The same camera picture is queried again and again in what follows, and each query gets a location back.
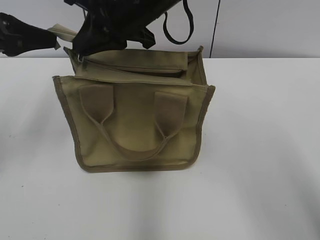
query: black strap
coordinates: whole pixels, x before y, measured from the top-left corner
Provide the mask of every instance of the black strap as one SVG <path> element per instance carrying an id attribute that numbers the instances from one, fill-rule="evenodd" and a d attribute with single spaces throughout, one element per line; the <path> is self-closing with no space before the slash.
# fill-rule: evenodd
<path id="1" fill-rule="evenodd" d="M 164 35 L 166 36 L 166 38 L 170 42 L 172 42 L 173 44 L 177 44 L 177 45 L 182 45 L 182 44 L 185 44 L 186 42 L 188 42 L 190 40 L 192 34 L 194 33 L 194 30 L 195 30 L 194 16 L 192 15 L 192 12 L 190 11 L 187 0 L 183 0 L 183 8 L 185 10 L 186 15 L 188 16 L 189 24 L 190 24 L 190 33 L 189 33 L 187 40 L 185 40 L 185 41 L 177 41 L 170 35 L 170 33 L 168 32 L 168 28 L 167 28 L 168 13 L 167 12 L 164 13 L 164 15 L 165 15 L 165 20 L 163 23 Z"/>

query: white surface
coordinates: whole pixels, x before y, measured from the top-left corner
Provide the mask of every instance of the white surface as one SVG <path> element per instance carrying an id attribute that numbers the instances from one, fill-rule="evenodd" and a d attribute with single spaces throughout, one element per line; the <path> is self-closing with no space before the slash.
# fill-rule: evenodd
<path id="1" fill-rule="evenodd" d="M 175 45 L 167 40 L 163 31 L 164 16 L 154 21 L 148 27 L 155 34 L 156 45 L 154 50 L 167 51 L 196 51 L 200 45 L 204 46 L 204 56 L 209 57 L 211 41 L 214 32 L 214 22 L 218 0 L 188 0 L 194 16 L 194 34 L 191 40 L 184 45 Z M 83 22 L 82 9 L 76 5 L 70 6 L 63 0 L 1 0 L 1 11 L 11 14 L 28 24 L 48 29 L 59 23 L 74 31 L 78 31 Z M 184 41 L 189 35 L 189 21 L 182 2 L 169 10 L 168 30 L 172 37 Z M 140 43 L 129 42 L 129 48 L 142 48 Z M 67 57 L 62 49 L 37 50 L 24 53 L 19 57 Z"/>
<path id="2" fill-rule="evenodd" d="M 0 59 L 0 239 L 318 240 L 319 65 L 206 59 L 193 167 L 89 174 L 51 79 L 68 59 Z"/>
<path id="3" fill-rule="evenodd" d="M 213 57 L 320 57 L 319 12 L 319 0 L 222 0 Z"/>

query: white table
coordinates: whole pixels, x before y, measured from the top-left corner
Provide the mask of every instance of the white table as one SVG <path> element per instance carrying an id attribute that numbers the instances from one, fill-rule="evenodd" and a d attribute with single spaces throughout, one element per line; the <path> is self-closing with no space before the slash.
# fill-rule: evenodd
<path id="1" fill-rule="evenodd" d="M 1 240 L 318 240 L 320 59 L 206 59 L 216 93 L 196 164 L 80 169 L 52 76 L 0 59 Z"/>

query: black plastic part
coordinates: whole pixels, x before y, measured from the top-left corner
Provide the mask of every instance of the black plastic part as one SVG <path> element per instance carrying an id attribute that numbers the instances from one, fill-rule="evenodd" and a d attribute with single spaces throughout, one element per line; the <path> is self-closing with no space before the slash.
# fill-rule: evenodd
<path id="1" fill-rule="evenodd" d="M 127 47 L 126 40 L 112 37 L 108 30 L 91 13 L 87 14 L 82 28 L 72 43 L 73 50 L 80 57 L 108 50 L 123 50 Z"/>
<path id="2" fill-rule="evenodd" d="M 146 49 L 156 44 L 146 26 L 181 0 L 64 0 L 88 11 L 85 22 L 73 40 L 73 50 L 87 56 L 127 47 L 127 40 L 142 43 Z"/>
<path id="3" fill-rule="evenodd" d="M 52 32 L 0 13 L 0 50 L 8 57 L 38 49 L 55 48 L 56 45 L 57 37 Z"/>

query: wall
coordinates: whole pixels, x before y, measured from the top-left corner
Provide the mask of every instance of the wall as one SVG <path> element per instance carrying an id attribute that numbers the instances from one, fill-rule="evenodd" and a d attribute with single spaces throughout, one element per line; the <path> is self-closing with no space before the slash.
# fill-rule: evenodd
<path id="1" fill-rule="evenodd" d="M 221 0 L 213 57 L 320 57 L 319 25 L 319 0 Z"/>
<path id="2" fill-rule="evenodd" d="M 149 26 L 157 41 L 152 49 L 194 51 L 203 45 L 204 56 L 209 57 L 218 0 L 188 2 L 195 21 L 190 42 L 170 43 L 164 36 L 161 16 Z M 79 7 L 69 6 L 63 0 L 1 0 L 0 10 L 41 28 L 60 23 L 79 30 L 84 20 Z M 319 13 L 320 0 L 221 0 L 212 57 L 320 57 Z M 169 11 L 168 29 L 177 40 L 183 41 L 188 36 L 189 23 L 181 2 Z M 129 47 L 141 48 L 141 44 L 130 43 Z M 65 56 L 61 49 L 50 49 L 20 57 Z"/>

